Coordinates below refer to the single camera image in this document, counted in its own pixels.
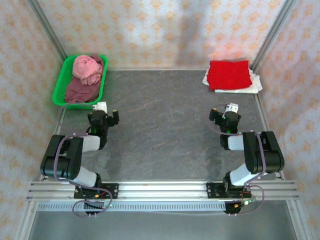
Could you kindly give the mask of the pink t-shirt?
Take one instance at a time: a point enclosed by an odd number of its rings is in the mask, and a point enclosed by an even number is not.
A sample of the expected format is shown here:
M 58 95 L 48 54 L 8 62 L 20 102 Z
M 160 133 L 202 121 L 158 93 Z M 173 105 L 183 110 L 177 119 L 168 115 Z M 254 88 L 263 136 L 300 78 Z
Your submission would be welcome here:
M 72 74 L 82 85 L 91 86 L 101 80 L 103 70 L 104 62 L 98 54 L 79 55 L 73 62 Z

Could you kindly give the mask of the maroon t-shirt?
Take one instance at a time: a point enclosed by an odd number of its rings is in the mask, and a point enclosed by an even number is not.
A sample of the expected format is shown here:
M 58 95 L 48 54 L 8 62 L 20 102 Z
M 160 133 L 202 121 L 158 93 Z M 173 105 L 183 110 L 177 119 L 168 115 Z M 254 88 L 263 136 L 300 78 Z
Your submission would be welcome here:
M 65 101 L 67 103 L 89 103 L 89 102 L 95 101 L 100 94 L 102 77 L 101 77 L 101 80 L 96 84 L 82 85 L 81 81 L 75 76 L 73 76 L 73 69 L 72 69 L 72 79 L 70 84 L 66 88 L 66 93 L 64 98 Z

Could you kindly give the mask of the red folded t-shirt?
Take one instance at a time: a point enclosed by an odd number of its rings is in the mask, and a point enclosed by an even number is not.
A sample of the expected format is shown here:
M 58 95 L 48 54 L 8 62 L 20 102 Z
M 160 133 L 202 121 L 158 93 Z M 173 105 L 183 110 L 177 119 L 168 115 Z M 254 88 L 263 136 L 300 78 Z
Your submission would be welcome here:
M 211 91 L 238 90 L 252 85 L 249 61 L 210 61 L 207 82 Z

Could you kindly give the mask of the white folded t-shirt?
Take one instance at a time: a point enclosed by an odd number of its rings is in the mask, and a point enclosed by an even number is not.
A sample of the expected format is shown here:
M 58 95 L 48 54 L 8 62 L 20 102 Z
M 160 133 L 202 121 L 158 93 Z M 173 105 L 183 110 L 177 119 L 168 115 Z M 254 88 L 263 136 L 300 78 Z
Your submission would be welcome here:
M 207 75 L 209 72 L 209 68 L 206 70 L 205 76 L 202 80 L 202 83 L 209 86 L 207 81 Z M 237 90 L 214 90 L 216 93 L 243 93 L 243 94 L 257 94 L 259 91 L 263 89 L 260 76 L 253 73 L 252 70 L 249 68 L 250 79 L 252 81 L 252 85 L 247 88 L 241 88 Z

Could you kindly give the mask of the green plastic basket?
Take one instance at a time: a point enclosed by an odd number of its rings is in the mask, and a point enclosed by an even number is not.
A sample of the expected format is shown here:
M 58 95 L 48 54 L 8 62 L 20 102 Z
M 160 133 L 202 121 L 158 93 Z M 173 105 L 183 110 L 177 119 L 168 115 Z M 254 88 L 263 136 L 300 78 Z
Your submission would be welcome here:
M 104 62 L 104 70 L 103 70 L 103 76 L 102 76 L 102 81 L 101 81 L 101 86 L 99 90 L 99 96 L 96 100 L 92 102 L 77 102 L 77 103 L 68 103 L 65 101 L 65 94 L 67 90 L 67 86 L 70 84 L 72 80 L 72 68 L 73 68 L 73 63 L 75 61 L 75 58 L 80 56 L 78 55 L 72 55 L 68 57 L 62 65 L 53 95 L 52 95 L 52 100 L 53 102 L 62 107 L 62 106 L 67 106 L 68 109 L 85 109 L 83 105 L 80 105 L 80 103 L 86 104 L 86 105 L 96 105 L 98 102 L 101 101 L 102 95 L 103 95 L 103 89 L 104 89 L 104 83 L 105 83 L 105 78 L 106 78 L 106 71 L 107 71 L 107 66 L 108 66 L 108 59 L 104 56 L 99 54 L 100 57 L 102 58 Z

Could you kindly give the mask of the aluminium table edge rail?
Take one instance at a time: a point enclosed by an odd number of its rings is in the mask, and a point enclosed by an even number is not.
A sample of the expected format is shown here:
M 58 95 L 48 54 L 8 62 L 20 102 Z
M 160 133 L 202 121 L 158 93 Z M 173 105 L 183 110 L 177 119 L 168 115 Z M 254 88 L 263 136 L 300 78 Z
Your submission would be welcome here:
M 131 67 L 131 68 L 120 68 L 111 67 L 108 71 L 206 71 L 208 67 Z

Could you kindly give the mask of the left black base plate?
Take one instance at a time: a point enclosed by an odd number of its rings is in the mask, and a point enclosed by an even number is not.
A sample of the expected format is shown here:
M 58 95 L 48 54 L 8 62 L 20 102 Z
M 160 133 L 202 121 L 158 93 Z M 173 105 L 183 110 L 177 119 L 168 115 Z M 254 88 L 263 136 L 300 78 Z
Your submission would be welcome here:
M 110 195 L 105 191 L 108 190 L 113 199 L 118 198 L 119 184 L 118 183 L 102 183 L 98 188 L 103 190 L 94 190 L 88 188 L 75 187 L 73 197 L 81 200 L 102 200 L 110 199 Z

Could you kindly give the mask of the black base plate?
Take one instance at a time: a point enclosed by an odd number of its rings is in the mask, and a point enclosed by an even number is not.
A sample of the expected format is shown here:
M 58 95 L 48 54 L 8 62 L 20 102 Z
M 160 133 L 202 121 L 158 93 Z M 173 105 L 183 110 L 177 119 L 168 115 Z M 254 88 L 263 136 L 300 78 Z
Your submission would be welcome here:
M 73 197 L 81 200 L 102 200 L 110 199 L 110 195 L 105 191 L 108 190 L 113 199 L 118 198 L 119 184 L 118 183 L 102 183 L 98 188 L 103 190 L 94 190 L 88 188 L 75 187 Z
M 208 199 L 250 199 L 251 192 L 245 191 L 243 186 L 233 186 L 223 182 L 207 182 L 206 193 Z

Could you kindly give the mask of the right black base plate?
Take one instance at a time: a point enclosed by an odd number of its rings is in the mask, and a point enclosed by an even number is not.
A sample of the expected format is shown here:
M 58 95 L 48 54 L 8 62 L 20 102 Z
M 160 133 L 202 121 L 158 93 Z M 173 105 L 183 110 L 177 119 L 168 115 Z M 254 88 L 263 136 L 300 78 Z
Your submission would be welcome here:
M 243 186 L 233 186 L 223 182 L 207 182 L 206 193 L 208 199 L 250 199 L 251 192 L 245 191 Z

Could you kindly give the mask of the aluminium mounting rail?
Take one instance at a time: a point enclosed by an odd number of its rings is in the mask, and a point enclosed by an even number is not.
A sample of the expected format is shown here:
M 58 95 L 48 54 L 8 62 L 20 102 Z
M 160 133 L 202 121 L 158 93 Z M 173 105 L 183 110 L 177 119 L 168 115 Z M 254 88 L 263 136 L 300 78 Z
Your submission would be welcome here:
M 231 202 L 240 199 L 208 198 L 206 180 L 187 181 L 122 181 L 118 182 L 117 202 L 188 202 L 219 201 Z M 34 181 L 26 199 L 28 201 L 74 202 L 76 187 L 66 182 Z M 297 184 L 292 180 L 258 180 L 252 182 L 248 192 L 256 200 L 284 201 L 299 200 Z

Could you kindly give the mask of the aluminium frame post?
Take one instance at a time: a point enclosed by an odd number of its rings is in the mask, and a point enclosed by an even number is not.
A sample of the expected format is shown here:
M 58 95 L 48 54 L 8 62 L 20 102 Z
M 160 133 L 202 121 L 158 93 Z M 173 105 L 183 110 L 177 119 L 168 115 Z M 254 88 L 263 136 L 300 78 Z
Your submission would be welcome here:
M 278 16 L 276 17 L 275 21 L 273 22 L 262 46 L 260 47 L 257 56 L 255 57 L 254 61 L 250 65 L 250 69 L 253 72 L 256 72 L 261 65 L 261 62 L 265 58 L 266 54 L 270 50 L 276 36 L 279 34 L 282 26 L 284 25 L 288 15 L 292 11 L 293 7 L 295 6 L 297 0 L 285 0 L 284 4 L 279 11 Z
M 50 42 L 53 44 L 53 47 L 57 51 L 59 57 L 62 61 L 64 61 L 68 55 L 66 54 L 59 38 L 57 37 L 50 21 L 48 20 L 45 12 L 43 11 L 42 7 L 38 0 L 26 0 L 29 6 L 31 7 L 32 11 L 34 12 L 35 16 L 37 17 L 38 21 L 40 22 L 43 30 L 47 34 Z

